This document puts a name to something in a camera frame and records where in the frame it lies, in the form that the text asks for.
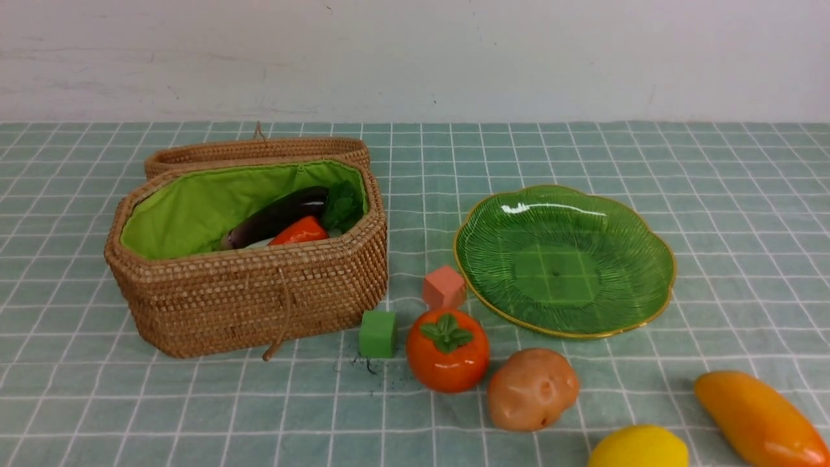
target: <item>eggplant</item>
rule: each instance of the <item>eggplant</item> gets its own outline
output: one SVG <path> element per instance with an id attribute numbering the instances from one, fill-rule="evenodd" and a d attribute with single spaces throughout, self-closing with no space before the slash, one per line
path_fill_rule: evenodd
<path id="1" fill-rule="evenodd" d="M 258 210 L 222 237 L 220 250 L 245 248 L 276 237 L 306 216 L 320 219 L 329 201 L 329 189 L 310 186 L 298 189 Z"/>

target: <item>orange mango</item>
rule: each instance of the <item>orange mango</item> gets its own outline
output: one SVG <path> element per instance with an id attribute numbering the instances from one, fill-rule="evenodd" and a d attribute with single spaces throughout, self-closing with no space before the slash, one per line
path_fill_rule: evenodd
<path id="1" fill-rule="evenodd" d="M 753 467 L 830 467 L 812 423 L 773 387 L 741 371 L 711 371 L 695 396 L 726 440 Z"/>

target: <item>basket handle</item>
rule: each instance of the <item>basket handle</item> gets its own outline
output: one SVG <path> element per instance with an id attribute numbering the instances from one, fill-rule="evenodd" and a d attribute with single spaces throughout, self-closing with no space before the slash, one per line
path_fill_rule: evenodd
<path id="1" fill-rule="evenodd" d="M 262 360 L 269 361 L 274 354 L 280 350 L 282 346 L 282 338 L 286 335 L 286 330 L 288 329 L 288 321 L 291 313 L 297 309 L 297 297 L 288 291 L 288 285 L 284 284 L 283 288 L 283 295 L 288 298 L 288 306 L 285 310 L 285 317 L 282 321 L 282 328 L 280 329 L 279 336 L 274 340 L 274 342 L 265 350 L 265 353 L 262 354 Z"/>

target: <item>white wall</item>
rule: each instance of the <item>white wall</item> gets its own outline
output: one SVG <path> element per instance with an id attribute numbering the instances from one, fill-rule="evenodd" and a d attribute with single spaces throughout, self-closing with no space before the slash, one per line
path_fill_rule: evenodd
<path id="1" fill-rule="evenodd" d="M 830 0 L 0 0 L 0 120 L 830 121 Z"/>

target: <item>green fabric lining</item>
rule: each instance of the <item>green fabric lining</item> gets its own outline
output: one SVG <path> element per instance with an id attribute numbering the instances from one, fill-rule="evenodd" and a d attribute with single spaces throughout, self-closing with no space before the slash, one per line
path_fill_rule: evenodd
<path id="1" fill-rule="evenodd" d="M 150 260 L 210 253 L 224 234 L 267 204 L 298 189 L 341 181 L 355 187 L 366 215 L 363 176 L 336 160 L 192 172 L 137 205 L 121 243 Z"/>

